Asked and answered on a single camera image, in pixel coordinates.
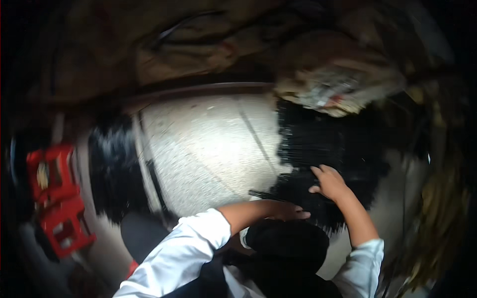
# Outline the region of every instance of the white sleeve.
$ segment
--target white sleeve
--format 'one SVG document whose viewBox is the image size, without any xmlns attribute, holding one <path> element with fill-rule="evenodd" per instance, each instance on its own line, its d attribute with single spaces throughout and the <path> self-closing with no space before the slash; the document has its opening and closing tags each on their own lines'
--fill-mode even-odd
<svg viewBox="0 0 477 298">
<path fill-rule="evenodd" d="M 384 257 L 384 241 L 373 239 L 355 248 L 332 282 L 343 298 L 374 297 Z"/>
<path fill-rule="evenodd" d="M 162 297 L 199 276 L 215 250 L 230 239 L 230 224 L 215 209 L 179 219 L 114 297 Z"/>
</svg>

